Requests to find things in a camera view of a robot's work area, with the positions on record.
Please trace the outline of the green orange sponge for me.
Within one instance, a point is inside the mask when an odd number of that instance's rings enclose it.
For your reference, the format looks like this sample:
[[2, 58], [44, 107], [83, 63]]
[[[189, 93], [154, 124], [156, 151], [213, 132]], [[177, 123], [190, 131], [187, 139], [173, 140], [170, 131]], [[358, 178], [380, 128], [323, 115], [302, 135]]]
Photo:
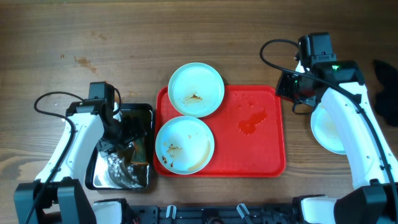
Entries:
[[148, 164], [146, 146], [144, 138], [136, 139], [132, 142], [133, 155], [131, 157], [131, 163], [135, 165], [146, 165]]

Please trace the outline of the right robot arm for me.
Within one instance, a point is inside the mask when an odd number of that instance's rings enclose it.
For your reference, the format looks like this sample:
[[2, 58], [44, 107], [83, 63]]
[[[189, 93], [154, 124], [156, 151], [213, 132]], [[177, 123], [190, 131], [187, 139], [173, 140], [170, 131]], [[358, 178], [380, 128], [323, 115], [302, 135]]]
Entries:
[[354, 190], [332, 199], [299, 200], [305, 223], [397, 223], [397, 159], [386, 144], [368, 101], [358, 64], [338, 61], [329, 33], [299, 38], [300, 71], [283, 69], [277, 96], [294, 105], [321, 104], [340, 136]]

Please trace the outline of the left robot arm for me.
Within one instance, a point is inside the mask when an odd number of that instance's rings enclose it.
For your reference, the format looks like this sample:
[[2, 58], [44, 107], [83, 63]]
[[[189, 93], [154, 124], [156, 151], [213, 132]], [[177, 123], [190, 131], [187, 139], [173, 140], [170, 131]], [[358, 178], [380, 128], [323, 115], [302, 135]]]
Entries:
[[65, 129], [50, 160], [17, 186], [20, 223], [140, 223], [123, 198], [90, 203], [85, 189], [143, 190], [149, 184], [152, 109], [129, 105], [106, 82], [92, 82], [62, 116]]

